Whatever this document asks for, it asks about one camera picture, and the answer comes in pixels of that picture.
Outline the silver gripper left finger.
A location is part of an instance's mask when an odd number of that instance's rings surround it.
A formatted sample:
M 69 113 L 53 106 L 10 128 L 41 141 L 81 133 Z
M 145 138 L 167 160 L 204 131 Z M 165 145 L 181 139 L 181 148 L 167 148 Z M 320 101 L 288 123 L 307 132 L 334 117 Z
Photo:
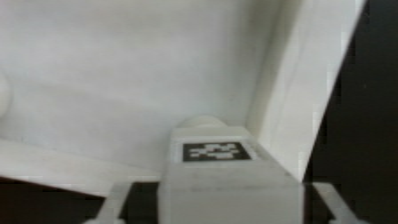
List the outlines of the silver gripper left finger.
M 128 199 L 129 188 L 129 183 L 113 184 L 97 216 L 94 219 L 85 221 L 85 224 L 126 224 L 124 220 L 121 219 L 121 212 Z

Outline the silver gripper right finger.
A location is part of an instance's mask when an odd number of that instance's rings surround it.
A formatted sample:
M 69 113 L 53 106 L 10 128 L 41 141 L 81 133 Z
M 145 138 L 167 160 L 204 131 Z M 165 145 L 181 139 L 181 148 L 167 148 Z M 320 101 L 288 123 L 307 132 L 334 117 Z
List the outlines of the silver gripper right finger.
M 328 224 L 362 224 L 332 184 L 314 182 L 312 187 L 334 215 L 334 219 L 328 221 Z

